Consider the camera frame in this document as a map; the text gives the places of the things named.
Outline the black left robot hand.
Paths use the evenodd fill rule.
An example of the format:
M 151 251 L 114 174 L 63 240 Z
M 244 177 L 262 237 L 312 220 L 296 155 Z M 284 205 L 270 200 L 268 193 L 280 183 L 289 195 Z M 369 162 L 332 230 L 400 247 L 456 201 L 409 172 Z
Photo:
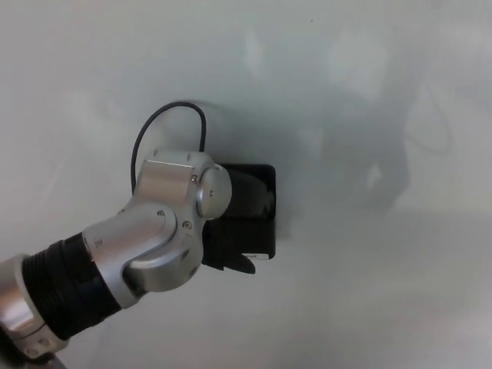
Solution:
M 254 260 L 276 254 L 274 192 L 259 178 L 233 171 L 232 196 L 225 213 L 203 230 L 202 264 L 223 271 L 254 274 Z

